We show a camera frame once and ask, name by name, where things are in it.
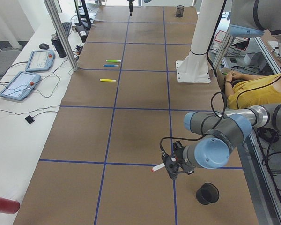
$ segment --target green highlighter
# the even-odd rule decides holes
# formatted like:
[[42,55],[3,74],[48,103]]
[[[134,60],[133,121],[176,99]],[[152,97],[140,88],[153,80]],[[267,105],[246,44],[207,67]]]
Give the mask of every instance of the green highlighter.
[[121,62],[121,60],[106,60],[106,62]]

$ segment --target grid of blue tape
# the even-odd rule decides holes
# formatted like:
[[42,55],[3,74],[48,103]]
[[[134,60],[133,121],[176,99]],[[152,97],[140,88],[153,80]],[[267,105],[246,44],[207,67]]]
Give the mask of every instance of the grid of blue tape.
[[[171,111],[193,111],[193,109],[171,109],[170,106],[170,85],[169,85],[169,73],[171,72],[176,72],[176,71],[169,71],[168,70],[168,59],[167,59],[167,45],[189,45],[189,44],[167,44],[166,42],[166,28],[165,28],[165,18],[164,18],[164,7],[163,7],[163,22],[154,22],[154,23],[163,23],[163,29],[164,29],[164,43],[150,43],[152,45],[164,45],[165,47],[165,61],[166,61],[166,70],[165,71],[151,71],[151,70],[132,70],[132,69],[122,69],[123,65],[123,59],[124,59],[124,53],[125,53],[125,47],[126,44],[142,44],[142,43],[128,43],[127,41],[127,35],[128,35],[128,29],[129,29],[129,24],[133,23],[130,21],[130,18],[128,19],[127,23],[127,30],[126,30],[126,36],[125,36],[125,42],[87,42],[87,43],[110,43],[110,44],[124,44],[124,50],[122,54],[122,63],[120,66],[120,69],[87,69],[87,68],[81,68],[82,70],[116,70],[119,71],[119,77],[118,77],[118,85],[117,85],[117,90],[116,90],[116,97],[114,101],[114,106],[113,107],[99,107],[99,106],[68,106],[68,105],[62,105],[61,107],[75,107],[75,108],[106,108],[106,109],[113,109],[112,112],[112,117],[111,117],[111,125],[110,125],[110,130],[109,130],[109,136],[108,136],[108,143],[107,143],[107,148],[106,148],[106,153],[105,153],[105,159],[104,162],[95,162],[95,161],[75,161],[75,160],[55,160],[55,159],[40,159],[39,161],[43,162],[59,162],[59,163],[81,163],[81,164],[100,164],[104,165],[103,166],[103,172],[101,176],[101,183],[100,183],[100,189],[99,189],[99,196],[98,196],[98,201],[97,201],[97,208],[96,208],[96,215],[95,215],[95,220],[94,220],[94,225],[97,222],[97,217],[98,217],[98,212],[99,212],[99,206],[100,206],[100,200],[101,200],[101,193],[102,193],[102,187],[103,187],[103,181],[104,181],[104,175],[105,175],[105,168],[106,165],[127,165],[127,166],[148,166],[148,167],[153,167],[156,164],[137,164],[137,163],[113,163],[113,162],[107,162],[107,156],[108,156],[108,150],[109,150],[109,144],[110,144],[110,139],[111,139],[111,131],[112,131],[112,125],[113,125],[113,120],[114,120],[114,113],[116,109],[130,109],[130,110],[162,110],[162,111],[168,111],[169,112],[169,121],[170,121],[170,135],[172,136],[172,123],[171,123]],[[167,89],[168,89],[168,103],[169,103],[169,108],[168,109],[154,109],[154,108],[125,108],[125,107],[116,107],[117,103],[117,96],[118,96],[118,88],[121,80],[121,72],[122,71],[140,71],[140,72],[166,72],[167,74]],[[201,112],[210,112],[209,110],[196,110],[196,111],[201,111]],[[233,170],[242,170],[242,167],[221,167],[220,169],[233,169]],[[173,181],[173,198],[174,198],[174,209],[175,209],[175,225],[178,225],[178,216],[177,216],[177,200],[176,200],[176,183]]]

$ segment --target metal pole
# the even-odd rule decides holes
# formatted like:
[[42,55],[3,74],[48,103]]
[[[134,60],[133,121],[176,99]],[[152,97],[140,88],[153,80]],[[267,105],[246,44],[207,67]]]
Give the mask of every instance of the metal pole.
[[73,71],[77,71],[78,65],[77,65],[76,59],[73,55],[70,43],[67,39],[65,30],[64,30],[64,28],[61,24],[60,18],[58,16],[58,12],[57,12],[56,5],[54,4],[54,0],[44,0],[44,3],[46,5],[48,13],[51,17],[54,28],[60,38],[61,44],[64,47],[67,58],[72,66],[72,69],[73,69]]
[[230,28],[228,28],[225,37],[221,43],[221,46],[215,56],[214,63],[213,63],[214,68],[218,68],[224,55],[228,52],[233,40],[234,38],[230,35]]

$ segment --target yellow highlighter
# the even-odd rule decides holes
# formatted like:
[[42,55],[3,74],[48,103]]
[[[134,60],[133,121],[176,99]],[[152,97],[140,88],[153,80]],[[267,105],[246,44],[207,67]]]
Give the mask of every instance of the yellow highlighter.
[[112,80],[112,79],[100,79],[102,82],[117,82],[117,80]]

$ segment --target marker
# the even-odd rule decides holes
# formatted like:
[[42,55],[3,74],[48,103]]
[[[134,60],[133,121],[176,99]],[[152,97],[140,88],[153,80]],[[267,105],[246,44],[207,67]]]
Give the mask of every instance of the marker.
[[121,62],[121,60],[106,60],[106,62]]
[[100,79],[102,82],[117,82],[117,80],[112,80],[112,79]]
[[104,67],[118,67],[118,65],[114,65],[114,64],[104,64]]
[[152,171],[152,172],[155,172],[155,171],[157,171],[157,170],[159,170],[159,169],[161,169],[161,168],[164,168],[164,163],[160,163],[159,165],[154,166],[154,167],[151,169],[151,171]]

